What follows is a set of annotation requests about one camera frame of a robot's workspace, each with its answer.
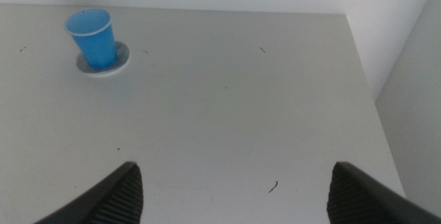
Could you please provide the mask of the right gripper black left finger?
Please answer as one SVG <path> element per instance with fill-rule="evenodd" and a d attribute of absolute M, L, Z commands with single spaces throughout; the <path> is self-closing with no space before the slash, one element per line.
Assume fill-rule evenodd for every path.
<path fill-rule="evenodd" d="M 140 167 L 125 162 L 94 187 L 38 224 L 139 224 L 143 211 Z"/>

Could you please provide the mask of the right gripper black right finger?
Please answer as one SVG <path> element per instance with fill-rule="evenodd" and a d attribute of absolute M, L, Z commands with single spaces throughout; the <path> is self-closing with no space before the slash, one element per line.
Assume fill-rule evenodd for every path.
<path fill-rule="evenodd" d="M 327 214 L 331 224 L 440 224 L 440 217 L 396 194 L 348 162 L 334 165 Z"/>

